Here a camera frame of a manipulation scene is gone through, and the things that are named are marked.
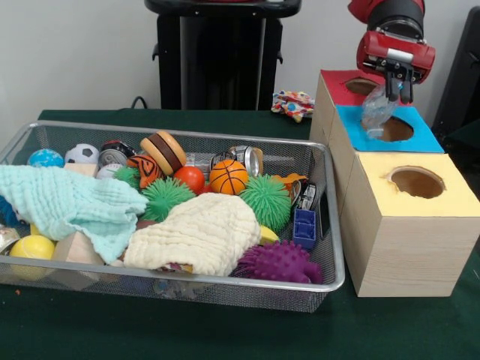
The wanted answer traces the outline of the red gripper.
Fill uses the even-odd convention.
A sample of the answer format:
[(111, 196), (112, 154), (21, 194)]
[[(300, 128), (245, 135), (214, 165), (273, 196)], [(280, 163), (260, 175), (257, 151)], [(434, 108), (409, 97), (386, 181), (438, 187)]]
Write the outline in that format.
[[(397, 101), (400, 96), (402, 104), (411, 104), (413, 84), (426, 80), (435, 56), (436, 50), (423, 40), (408, 40), (382, 31), (366, 31), (358, 45), (356, 64), (365, 73), (385, 75), (385, 96), (389, 101)], [(388, 66), (393, 73), (386, 73)], [(401, 86), (395, 74), (408, 66), (412, 68), (412, 81), (405, 77)]]

